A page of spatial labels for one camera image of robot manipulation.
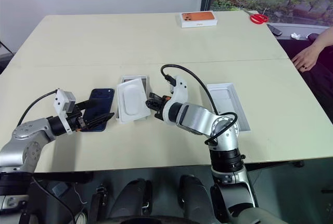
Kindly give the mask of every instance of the cable connector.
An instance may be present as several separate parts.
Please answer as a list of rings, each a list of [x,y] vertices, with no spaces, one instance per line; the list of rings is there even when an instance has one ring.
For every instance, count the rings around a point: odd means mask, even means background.
[[[172,86],[176,86],[176,80],[170,76],[170,75],[165,75],[164,76],[165,80],[168,81]]]

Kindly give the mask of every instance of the black cable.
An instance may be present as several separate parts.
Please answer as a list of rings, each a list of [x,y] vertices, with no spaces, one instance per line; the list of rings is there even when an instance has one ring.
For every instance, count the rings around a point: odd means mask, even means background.
[[[12,55],[14,55],[14,53],[11,51],[11,50],[9,50],[9,48],[7,47],[7,46],[5,46],[5,44],[4,43],[2,43],[1,41],[0,41],[0,47],[1,46],[4,46]]]
[[[199,84],[202,86],[202,88],[204,89],[204,91],[206,92],[209,100],[210,100],[210,103],[212,104],[213,106],[213,110],[215,112],[216,115],[219,115],[219,112],[218,110],[216,109],[216,106],[215,106],[215,103],[212,99],[212,96],[210,95],[207,87],[204,85],[204,83],[201,81],[201,79],[195,75],[191,70],[181,66],[181,65],[178,65],[178,64],[165,64],[161,67],[161,73],[162,75],[164,76],[164,78],[166,80],[169,80],[169,75],[166,75],[164,73],[164,69],[167,68],[167,67],[173,67],[173,68],[178,68],[178,69],[181,69],[187,73],[189,73],[192,77],[194,77],[198,82]],[[207,139],[204,143],[207,144],[207,145],[211,145],[211,146],[217,146],[217,142],[215,141],[215,139],[217,137],[219,137],[220,135],[222,135],[223,133],[225,133],[231,126],[233,126],[236,122],[237,122],[237,119],[238,119],[238,116],[235,112],[226,112],[226,113],[222,113],[220,114],[219,116],[225,116],[225,115],[233,115],[234,116],[234,119],[232,120],[232,122],[230,124],[228,124],[224,129],[222,129],[219,133],[215,134],[214,136],[210,137],[209,139]]]
[[[165,64],[165,65],[163,65],[161,67],[161,73],[162,73],[162,75],[164,77],[166,77],[166,74],[163,72],[163,69],[167,68],[167,67],[174,67],[174,68],[181,69],[181,70],[187,72],[188,74],[190,74],[192,77],[194,77],[199,82],[199,84],[202,86],[202,88],[204,89],[204,91],[206,92],[206,94],[207,94],[207,96],[208,96],[208,98],[209,98],[209,100],[210,100],[210,102],[211,102],[211,104],[213,106],[213,110],[214,110],[215,114],[216,115],[219,114],[219,112],[216,109],[215,103],[214,103],[214,101],[212,99],[212,96],[210,95],[210,93],[209,93],[206,85],[204,85],[204,83],[201,81],[201,79],[197,75],[195,75],[192,71],[190,71],[189,69],[187,69],[187,68],[185,68],[185,67],[183,67],[181,65],[178,65],[178,64]]]
[[[33,101],[29,106],[28,108],[25,110],[25,112],[23,113],[22,117],[20,118],[20,121],[18,122],[17,126],[19,126],[20,124],[22,124],[22,121],[25,117],[25,115],[28,113],[28,111],[31,109],[31,107],[33,107],[38,101],[40,101],[41,99],[49,96],[49,95],[52,95],[53,93],[57,93],[57,90],[54,90],[54,91],[50,91],[49,93],[37,98],[35,101]]]
[[[48,196],[51,196],[51,198],[56,200],[60,205],[62,205],[69,212],[69,214],[71,215],[72,222],[73,222],[73,224],[75,224],[75,218],[74,218],[74,214],[73,214],[72,210],[64,202],[62,202],[61,199],[59,199],[55,195],[51,194],[47,189],[45,189],[42,185],[40,185],[40,183],[34,177],[32,177],[32,179],[41,190],[43,190]]]

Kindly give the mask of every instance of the red scissors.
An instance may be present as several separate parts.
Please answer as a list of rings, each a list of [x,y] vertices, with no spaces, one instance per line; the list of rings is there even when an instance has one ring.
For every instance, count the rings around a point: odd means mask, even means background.
[[[252,14],[249,11],[243,8],[243,11],[250,15],[250,20],[255,24],[262,24],[268,22],[268,17],[266,15],[261,14]]]

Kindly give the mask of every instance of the black smartphone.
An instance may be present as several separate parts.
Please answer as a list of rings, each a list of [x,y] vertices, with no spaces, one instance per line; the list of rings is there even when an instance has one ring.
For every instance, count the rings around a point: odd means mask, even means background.
[[[109,113],[111,110],[111,105],[114,96],[114,89],[104,88],[104,89],[93,89],[89,99],[96,99],[97,105],[86,109],[83,114],[83,120],[91,121],[94,118]],[[92,129],[82,130],[83,132],[96,132],[103,131],[106,128],[106,123],[100,124]]]

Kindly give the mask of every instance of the white table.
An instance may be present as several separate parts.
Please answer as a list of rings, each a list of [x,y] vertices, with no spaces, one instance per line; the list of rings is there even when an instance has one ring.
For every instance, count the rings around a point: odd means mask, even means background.
[[[48,91],[57,87],[72,91],[79,102],[93,88],[115,88],[122,75],[146,74],[154,93],[169,95],[159,70],[173,62],[207,84],[234,83],[252,130],[238,137],[245,162],[332,156],[332,124],[264,25],[251,23],[244,12],[219,12],[217,27],[180,29],[175,16],[46,17],[0,75],[0,147],[9,141],[25,108]],[[134,20],[137,27],[125,24]],[[162,27],[159,21],[166,23]],[[243,30],[239,37],[234,32],[237,26]],[[193,78],[177,69],[168,72],[187,80],[190,102],[209,107]],[[111,111],[116,110],[115,97]],[[34,106],[25,121],[50,115],[55,115],[53,97]],[[111,119],[104,132],[58,137],[43,149],[36,171],[210,164],[204,140],[153,114],[124,125]]]

